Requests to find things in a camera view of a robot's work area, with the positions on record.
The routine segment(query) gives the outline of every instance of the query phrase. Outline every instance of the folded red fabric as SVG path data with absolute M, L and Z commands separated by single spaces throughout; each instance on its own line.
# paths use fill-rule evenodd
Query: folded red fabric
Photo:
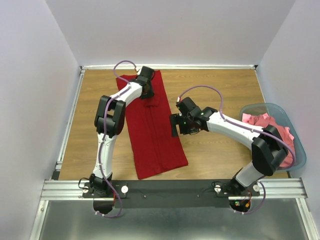
M 121 76 L 127 80 L 135 76 Z M 119 90 L 126 83 L 116 79 Z M 125 109 L 136 174 L 145 179 L 188 165 L 179 137 L 171 136 L 171 115 L 161 72 L 151 82 L 154 96 L 137 98 Z

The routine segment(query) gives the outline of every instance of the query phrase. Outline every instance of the white wall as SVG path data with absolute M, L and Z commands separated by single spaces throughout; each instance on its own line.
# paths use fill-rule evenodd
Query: white wall
M 258 64 L 295 0 L 46 0 L 80 65 Z
M 4 1 L 0 22 L 0 238 L 29 239 L 79 65 L 44 0 Z
M 319 13 L 319 0 L 297 0 L 257 73 L 266 101 L 284 108 L 302 142 L 307 155 L 302 179 L 307 202 L 320 230 Z

